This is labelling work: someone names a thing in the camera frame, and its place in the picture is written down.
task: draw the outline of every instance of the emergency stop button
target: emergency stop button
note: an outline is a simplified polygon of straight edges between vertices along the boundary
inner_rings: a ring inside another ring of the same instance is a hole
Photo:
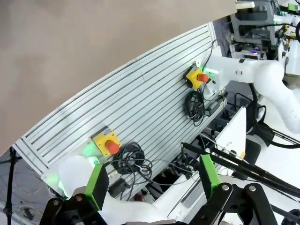
[[[207,82],[209,80],[209,77],[207,74],[198,74],[197,80],[202,82]]]
[[[119,152],[120,150],[120,147],[119,145],[112,141],[112,140],[108,140],[106,143],[105,143],[105,147],[107,148],[107,150],[112,154],[112,155],[115,155]]]

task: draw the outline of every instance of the metal frame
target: metal frame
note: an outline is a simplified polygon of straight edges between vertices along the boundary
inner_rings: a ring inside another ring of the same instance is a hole
[[[252,21],[242,21],[239,20],[236,17],[236,14],[230,15],[231,21],[232,21],[232,27],[233,27],[233,32],[234,32],[234,39],[236,42],[242,42],[242,43],[253,43],[253,44],[262,44],[262,38],[245,38],[240,35],[239,32],[239,26],[242,25],[255,25],[255,26],[261,26],[261,25],[266,25],[266,24],[273,24],[273,18],[274,18],[274,12],[271,6],[271,2],[262,0],[262,1],[255,1],[255,7],[264,7],[266,8],[267,12],[267,19],[266,20],[252,20]],[[275,28],[274,27],[269,27],[268,28],[270,32],[270,41],[271,45],[276,45],[277,44],[277,39],[275,38]]]
[[[223,102],[199,127],[193,126],[182,107],[191,91],[182,74],[209,54],[215,38],[213,24],[208,23],[146,52],[63,103],[13,146],[42,175],[107,125],[122,143],[138,142],[147,159],[172,161],[180,152],[180,142],[191,142],[226,105]],[[167,164],[155,162],[153,176]],[[133,177],[123,178],[130,184]],[[144,185],[137,185],[133,194]]]

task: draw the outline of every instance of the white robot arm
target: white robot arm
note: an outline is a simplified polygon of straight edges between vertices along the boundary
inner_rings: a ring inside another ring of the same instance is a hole
[[[253,83],[255,89],[276,107],[285,126],[295,134],[300,133],[300,105],[283,83],[284,67],[275,60],[240,60],[211,56],[205,67],[212,80],[205,91],[214,93],[230,81]]]

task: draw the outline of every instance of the wire bundle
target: wire bundle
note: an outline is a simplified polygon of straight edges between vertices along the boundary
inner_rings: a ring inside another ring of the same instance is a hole
[[[136,142],[128,143],[120,148],[117,155],[113,157],[112,165],[119,174],[131,174],[143,172],[144,176],[151,177],[152,163],[146,165],[145,153]]]
[[[191,91],[185,99],[185,109],[195,127],[199,126],[205,117],[204,98],[201,89]]]

